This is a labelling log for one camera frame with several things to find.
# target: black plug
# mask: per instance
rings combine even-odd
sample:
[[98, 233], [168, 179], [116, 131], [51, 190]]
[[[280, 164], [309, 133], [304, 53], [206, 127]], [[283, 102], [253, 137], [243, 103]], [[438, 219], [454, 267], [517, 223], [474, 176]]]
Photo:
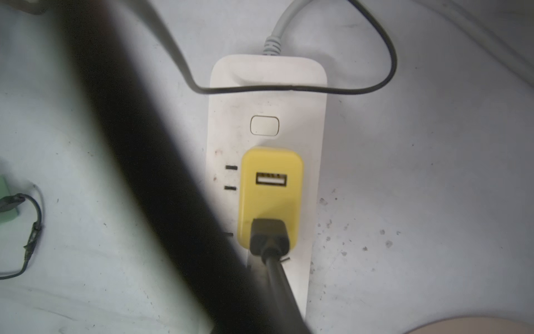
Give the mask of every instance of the black plug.
[[23, 203], [26, 199], [22, 196], [12, 195], [12, 196], [6, 196], [0, 198], [0, 212], [6, 212], [9, 210], [13, 210], [17, 206], [19, 206], [21, 203]]
[[250, 229], [250, 252], [267, 258], [280, 260], [289, 253], [289, 236], [286, 224], [279, 219], [254, 219]]

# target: black wire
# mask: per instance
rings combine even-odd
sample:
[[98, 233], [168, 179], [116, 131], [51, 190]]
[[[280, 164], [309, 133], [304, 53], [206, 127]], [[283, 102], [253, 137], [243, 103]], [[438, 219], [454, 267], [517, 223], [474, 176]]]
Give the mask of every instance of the black wire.
[[37, 201], [32, 196], [26, 195], [25, 193], [18, 193], [15, 196], [24, 197], [30, 202], [32, 202], [35, 207], [35, 211], [37, 212], [37, 219], [32, 225], [32, 231], [30, 233], [30, 236], [28, 237], [28, 243], [26, 244], [26, 246], [24, 246], [26, 252], [24, 254], [24, 263], [22, 264], [22, 269], [20, 269], [20, 271], [15, 274], [0, 276], [0, 280], [20, 276], [26, 271], [26, 268], [28, 268], [28, 263], [30, 262], [30, 258], [32, 257], [35, 246], [37, 244], [37, 240], [39, 239], [39, 235], [41, 234], [43, 213], [41, 212], [41, 207], [39, 206]]
[[319, 86], [293, 86], [293, 85], [260, 85], [260, 86], [240, 86], [240, 87], [201, 87], [199, 86], [189, 69], [189, 65], [184, 58], [184, 55], [180, 51], [180, 48], [172, 38], [172, 35], [168, 31], [167, 27], [151, 6], [147, 0], [129, 0], [125, 3], [134, 11], [138, 18], [140, 18], [145, 25], [152, 31], [154, 36], [160, 41], [163, 48], [169, 53], [169, 56], [172, 58], [182, 76], [184, 77], [185, 82], [193, 91], [200, 94], [226, 94], [226, 93], [238, 93], [238, 92], [248, 92], [248, 91], [286, 91], [286, 90], [296, 90], [296, 91], [309, 91], [317, 93], [326, 93], [326, 94], [339, 94], [339, 95], [361, 95], [374, 92], [384, 87], [388, 82], [391, 81], [395, 72], [397, 71], [397, 52], [391, 38], [386, 33], [386, 30], [380, 25], [380, 23], [373, 17], [373, 15], [358, 1], [358, 0], [348, 0], [364, 17], [367, 21], [373, 26], [373, 28], [378, 32], [386, 47], [388, 48], [389, 56], [391, 58], [391, 68], [389, 74], [384, 80], [380, 83], [366, 87], [366, 88], [354, 88], [354, 89], [343, 89], [343, 88], [330, 88], [330, 87], [319, 87]]
[[299, 321], [302, 315], [289, 286], [286, 273], [278, 256], [269, 256], [265, 260], [269, 274], [270, 294], [273, 297], [278, 311], [283, 315], [285, 326], [293, 333], [310, 333], [306, 325]]

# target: beige round object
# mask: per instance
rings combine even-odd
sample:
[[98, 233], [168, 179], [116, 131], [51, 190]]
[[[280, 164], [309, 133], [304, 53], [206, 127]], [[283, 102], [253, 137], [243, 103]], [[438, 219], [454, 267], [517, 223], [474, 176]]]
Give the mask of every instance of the beige round object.
[[469, 317], [436, 322], [410, 334], [534, 334], [534, 327], [499, 318]]

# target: white power strip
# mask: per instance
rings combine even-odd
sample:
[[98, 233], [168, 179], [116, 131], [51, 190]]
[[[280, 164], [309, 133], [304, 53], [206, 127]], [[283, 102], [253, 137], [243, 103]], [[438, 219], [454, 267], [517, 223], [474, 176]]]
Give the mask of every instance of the white power strip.
[[[298, 57], [232, 55], [219, 60], [211, 73], [211, 87], [252, 84], [326, 86], [327, 80], [319, 63]], [[303, 316], [317, 216], [325, 112], [326, 94], [260, 91], [209, 97], [206, 196], [223, 229], [234, 233], [232, 243], [243, 263], [248, 251], [235, 239], [243, 154], [254, 146], [280, 147], [297, 152], [304, 161], [299, 238], [288, 255], [290, 260], [283, 264]]]

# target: white floor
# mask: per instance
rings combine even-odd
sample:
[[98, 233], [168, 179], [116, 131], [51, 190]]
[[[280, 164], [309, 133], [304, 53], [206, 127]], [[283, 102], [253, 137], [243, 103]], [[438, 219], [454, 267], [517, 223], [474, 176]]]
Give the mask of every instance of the white floor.
[[[221, 57], [262, 51], [288, 3], [156, 7], [207, 86]], [[534, 323], [532, 87], [410, 0], [365, 3], [391, 33], [399, 69], [374, 94], [328, 97], [310, 328], [403, 333], [459, 315]], [[462, 4], [512, 45], [532, 40], [532, 13]], [[201, 187], [208, 98], [120, 13]], [[27, 272], [0, 282], [0, 332], [197, 333], [197, 307], [133, 205], [53, 18], [0, 6], [0, 173], [15, 190], [40, 190], [46, 226]], [[284, 55], [319, 61], [336, 87], [378, 82], [389, 66], [375, 31], [343, 0], [311, 3], [284, 42]], [[532, 59], [531, 47], [519, 48]], [[21, 265], [32, 219], [24, 206], [0, 226], [0, 270]]]

